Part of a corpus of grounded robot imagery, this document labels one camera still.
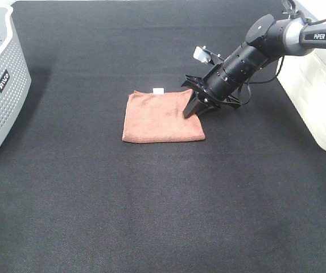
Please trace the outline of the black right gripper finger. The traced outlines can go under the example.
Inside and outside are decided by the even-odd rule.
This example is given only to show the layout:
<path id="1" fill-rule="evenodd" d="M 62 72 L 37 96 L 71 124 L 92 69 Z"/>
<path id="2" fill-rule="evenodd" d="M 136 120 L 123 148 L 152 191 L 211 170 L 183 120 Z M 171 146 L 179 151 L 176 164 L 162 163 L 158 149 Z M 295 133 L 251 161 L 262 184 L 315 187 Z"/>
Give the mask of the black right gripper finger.
<path id="1" fill-rule="evenodd" d="M 199 100 L 199 107 L 196 110 L 196 115 L 203 115 L 205 113 L 210 113 L 212 111 L 220 110 L 220 105 L 212 102 L 208 99 L 204 99 L 203 101 Z"/>

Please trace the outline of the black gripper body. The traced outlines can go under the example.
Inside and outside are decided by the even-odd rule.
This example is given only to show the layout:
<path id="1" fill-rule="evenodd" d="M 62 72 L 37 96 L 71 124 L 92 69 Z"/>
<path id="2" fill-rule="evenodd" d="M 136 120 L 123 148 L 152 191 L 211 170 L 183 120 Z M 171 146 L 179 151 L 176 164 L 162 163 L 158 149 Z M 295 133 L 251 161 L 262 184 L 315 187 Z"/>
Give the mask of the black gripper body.
<path id="1" fill-rule="evenodd" d="M 241 101 L 241 89 L 246 80 L 250 79 L 246 68 L 226 69 L 222 63 L 216 64 L 204 77 L 185 76 L 182 86 L 195 90 L 203 101 L 205 98 L 220 105 L 238 108 L 247 104 L 251 99 L 248 90 L 247 101 Z"/>

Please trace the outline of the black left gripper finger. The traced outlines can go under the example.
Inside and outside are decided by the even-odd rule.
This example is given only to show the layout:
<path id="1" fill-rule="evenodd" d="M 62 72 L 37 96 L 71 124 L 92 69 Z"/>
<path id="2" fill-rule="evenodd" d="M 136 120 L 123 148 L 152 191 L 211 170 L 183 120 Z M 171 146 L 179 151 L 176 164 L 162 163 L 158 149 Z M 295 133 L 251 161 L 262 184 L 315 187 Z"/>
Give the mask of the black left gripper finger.
<path id="1" fill-rule="evenodd" d="M 194 114 L 199 115 L 203 110 L 203 101 L 199 97 L 199 93 L 195 90 L 192 91 L 187 105 L 183 110 L 184 118 L 189 118 Z"/>

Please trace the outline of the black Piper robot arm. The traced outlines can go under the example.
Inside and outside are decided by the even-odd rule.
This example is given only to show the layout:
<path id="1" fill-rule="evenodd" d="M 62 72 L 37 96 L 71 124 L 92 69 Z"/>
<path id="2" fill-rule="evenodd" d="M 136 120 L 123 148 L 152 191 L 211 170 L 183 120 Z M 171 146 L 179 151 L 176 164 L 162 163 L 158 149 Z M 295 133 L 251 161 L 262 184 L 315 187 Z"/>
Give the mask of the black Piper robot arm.
<path id="1" fill-rule="evenodd" d="M 184 118 L 219 110 L 221 105 L 240 107 L 243 102 L 232 93 L 249 86 L 256 71 L 284 56 L 305 56 L 315 48 L 326 49 L 326 24 L 312 23 L 299 14 L 282 20 L 271 14 L 261 17 L 227 58 L 196 47 L 194 59 L 213 68 L 204 77 L 185 77 L 183 86 L 192 89 L 192 94 L 183 110 Z"/>

